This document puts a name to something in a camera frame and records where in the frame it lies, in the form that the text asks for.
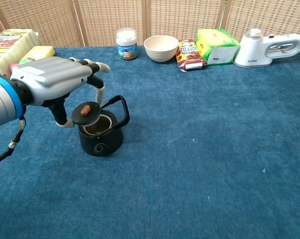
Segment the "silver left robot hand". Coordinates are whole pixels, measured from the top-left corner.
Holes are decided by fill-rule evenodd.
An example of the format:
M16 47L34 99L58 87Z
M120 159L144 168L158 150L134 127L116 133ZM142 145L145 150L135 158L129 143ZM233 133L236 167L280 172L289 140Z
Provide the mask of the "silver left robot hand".
M64 108L65 98L84 84L94 86L95 102L102 103L105 86L96 72L110 72L110 67L90 59L68 59L57 56L42 58L13 67L10 79L22 82L28 87L33 106L49 108L60 127L73 127Z

